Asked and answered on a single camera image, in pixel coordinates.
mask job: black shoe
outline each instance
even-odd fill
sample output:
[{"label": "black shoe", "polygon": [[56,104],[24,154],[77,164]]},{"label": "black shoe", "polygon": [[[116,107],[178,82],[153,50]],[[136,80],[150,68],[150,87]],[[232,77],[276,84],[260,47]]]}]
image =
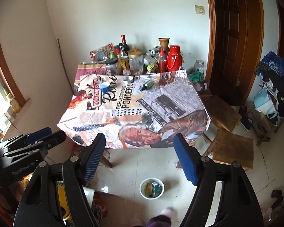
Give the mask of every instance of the black shoe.
[{"label": "black shoe", "polygon": [[250,131],[250,128],[251,128],[253,121],[251,119],[249,119],[248,117],[243,116],[240,119],[240,123],[244,127],[244,129],[246,129],[247,131]]},{"label": "black shoe", "polygon": [[239,114],[240,114],[241,116],[243,116],[243,115],[246,114],[246,113],[247,113],[247,107],[241,106],[240,109],[239,109]]}]

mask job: light switch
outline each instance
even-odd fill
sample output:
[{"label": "light switch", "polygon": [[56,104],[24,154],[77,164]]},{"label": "light switch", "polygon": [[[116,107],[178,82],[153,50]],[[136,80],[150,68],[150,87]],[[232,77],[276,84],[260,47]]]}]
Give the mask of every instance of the light switch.
[{"label": "light switch", "polygon": [[196,13],[198,14],[205,14],[205,10],[203,6],[197,6],[195,5]]}]

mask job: red thermos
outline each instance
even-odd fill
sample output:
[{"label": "red thermos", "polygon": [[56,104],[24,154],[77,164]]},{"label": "red thermos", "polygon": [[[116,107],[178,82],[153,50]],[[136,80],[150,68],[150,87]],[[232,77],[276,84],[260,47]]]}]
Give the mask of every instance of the red thermos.
[{"label": "red thermos", "polygon": [[167,71],[174,72],[181,70],[182,67],[182,56],[180,54],[179,45],[170,45],[170,52],[167,54]]}]

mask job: silver bolt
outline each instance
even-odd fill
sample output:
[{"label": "silver bolt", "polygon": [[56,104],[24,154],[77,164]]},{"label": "silver bolt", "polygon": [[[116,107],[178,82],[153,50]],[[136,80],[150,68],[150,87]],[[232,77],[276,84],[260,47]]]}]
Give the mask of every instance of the silver bolt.
[{"label": "silver bolt", "polygon": [[44,166],[46,166],[46,165],[47,165],[47,162],[46,162],[46,161],[42,161],[42,162],[39,163],[39,166],[40,166],[40,167],[44,167]]},{"label": "silver bolt", "polygon": [[241,167],[241,164],[239,162],[234,161],[233,166],[236,167],[236,168],[239,168],[239,167]]},{"label": "silver bolt", "polygon": [[201,157],[201,160],[202,160],[203,162],[209,162],[209,158],[208,158],[207,156],[202,156],[202,157]]},{"label": "silver bolt", "polygon": [[78,159],[79,159],[78,156],[72,156],[72,157],[70,158],[70,161],[71,161],[71,162],[76,162]]}]

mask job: tote bag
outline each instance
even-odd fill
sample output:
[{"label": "tote bag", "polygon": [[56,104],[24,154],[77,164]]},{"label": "tote bag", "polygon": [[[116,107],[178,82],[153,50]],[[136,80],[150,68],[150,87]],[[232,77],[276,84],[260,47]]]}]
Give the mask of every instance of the tote bag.
[{"label": "tote bag", "polygon": [[266,87],[256,95],[254,105],[257,111],[265,114],[266,116],[274,113],[272,117],[267,116],[270,119],[274,118],[278,114],[272,100],[268,97],[268,90]]}]

